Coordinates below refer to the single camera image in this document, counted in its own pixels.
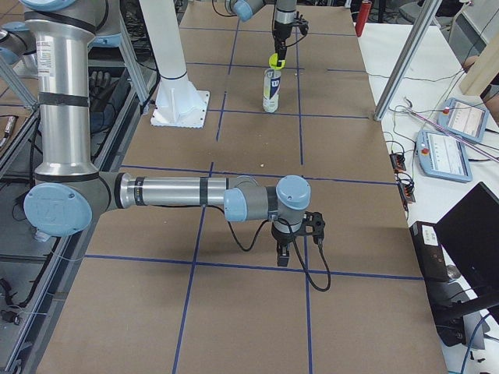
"cardboard table surface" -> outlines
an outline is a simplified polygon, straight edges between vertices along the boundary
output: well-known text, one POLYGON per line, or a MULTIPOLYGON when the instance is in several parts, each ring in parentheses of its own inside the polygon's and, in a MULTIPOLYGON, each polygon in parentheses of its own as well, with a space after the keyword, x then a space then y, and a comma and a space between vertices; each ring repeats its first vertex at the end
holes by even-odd
MULTIPOLYGON (((181 37, 189 78, 211 92, 205 126, 141 118, 122 170, 262 185, 303 175, 326 220, 330 291, 306 282, 293 251, 276 267, 269 226, 245 253, 216 210, 110 212, 39 373, 446 371, 349 11, 299 11, 310 35, 289 48, 279 109, 265 114, 272 8, 240 23, 190 3, 181 37)), ((235 226, 242 242, 258 224, 235 226)), ((312 241, 299 250, 324 285, 312 241)))

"yellow tag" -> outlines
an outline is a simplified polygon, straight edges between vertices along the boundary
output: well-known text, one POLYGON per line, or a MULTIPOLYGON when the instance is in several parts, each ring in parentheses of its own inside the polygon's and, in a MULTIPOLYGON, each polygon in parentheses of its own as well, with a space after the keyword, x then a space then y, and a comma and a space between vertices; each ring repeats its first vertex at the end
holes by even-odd
POLYGON ((278 54, 274 53, 268 59, 268 65, 274 70, 281 70, 282 68, 284 68, 284 65, 286 65, 286 60, 281 60, 281 66, 278 66, 278 54))

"can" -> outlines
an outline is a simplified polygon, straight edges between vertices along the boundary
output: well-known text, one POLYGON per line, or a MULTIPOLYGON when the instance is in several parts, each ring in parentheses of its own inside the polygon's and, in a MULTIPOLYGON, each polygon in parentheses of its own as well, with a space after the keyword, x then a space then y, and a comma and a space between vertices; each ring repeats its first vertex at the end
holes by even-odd
POLYGON ((264 76, 264 110, 274 113, 279 105, 279 88, 281 87, 281 71, 265 70, 264 76))

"black monitor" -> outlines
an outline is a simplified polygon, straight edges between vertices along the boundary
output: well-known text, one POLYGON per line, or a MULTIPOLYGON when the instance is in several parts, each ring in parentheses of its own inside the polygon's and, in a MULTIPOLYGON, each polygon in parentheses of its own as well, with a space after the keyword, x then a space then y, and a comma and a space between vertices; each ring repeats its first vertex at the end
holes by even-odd
MULTIPOLYGON (((499 199, 480 182, 438 221, 435 231, 478 299, 487 302, 481 305, 494 305, 496 299, 498 305, 499 199)), ((489 312, 499 323, 499 306, 489 312)))

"red cylinder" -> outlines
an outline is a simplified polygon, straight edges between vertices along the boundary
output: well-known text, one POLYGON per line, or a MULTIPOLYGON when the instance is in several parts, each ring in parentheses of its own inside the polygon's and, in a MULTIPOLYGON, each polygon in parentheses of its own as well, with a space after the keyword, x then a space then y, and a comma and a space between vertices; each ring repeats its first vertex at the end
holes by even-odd
POLYGON ((363 0, 362 4, 360 5, 359 15, 357 16, 357 23, 356 23, 357 37, 360 37, 362 35, 372 4, 373 3, 370 2, 369 0, 363 0))

